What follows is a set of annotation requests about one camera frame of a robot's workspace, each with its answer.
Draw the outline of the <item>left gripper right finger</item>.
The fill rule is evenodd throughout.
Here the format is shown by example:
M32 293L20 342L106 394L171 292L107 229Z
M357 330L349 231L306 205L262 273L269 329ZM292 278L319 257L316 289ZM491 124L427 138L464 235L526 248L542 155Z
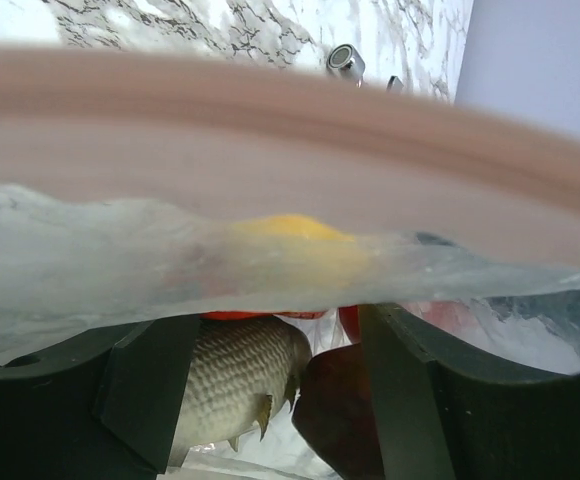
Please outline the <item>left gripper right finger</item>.
M359 309L390 479L580 479L580 373L525 366L392 304Z

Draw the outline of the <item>yellow fake lemon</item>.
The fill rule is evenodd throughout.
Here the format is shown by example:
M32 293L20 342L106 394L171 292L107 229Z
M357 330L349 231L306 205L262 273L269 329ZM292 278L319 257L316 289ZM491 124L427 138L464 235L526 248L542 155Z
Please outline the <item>yellow fake lemon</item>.
M371 265L359 239L300 214L234 222L231 233L255 247L254 259L288 287L345 288Z

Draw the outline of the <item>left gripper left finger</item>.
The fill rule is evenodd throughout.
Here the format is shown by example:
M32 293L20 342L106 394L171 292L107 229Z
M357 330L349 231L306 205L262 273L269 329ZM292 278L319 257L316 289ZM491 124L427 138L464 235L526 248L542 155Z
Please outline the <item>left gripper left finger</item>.
M164 473L199 324L92 329L0 366L0 479Z

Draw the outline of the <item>clear zip top bag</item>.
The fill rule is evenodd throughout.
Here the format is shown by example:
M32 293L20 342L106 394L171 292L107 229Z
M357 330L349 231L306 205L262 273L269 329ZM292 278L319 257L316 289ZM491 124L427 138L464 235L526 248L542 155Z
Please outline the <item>clear zip top bag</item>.
M288 287L234 222L312 217L372 263ZM495 356L580 373L580 143L406 94L178 56L0 48L0 366L104 327L196 315L353 345L397 305ZM154 479L343 479L285 404Z

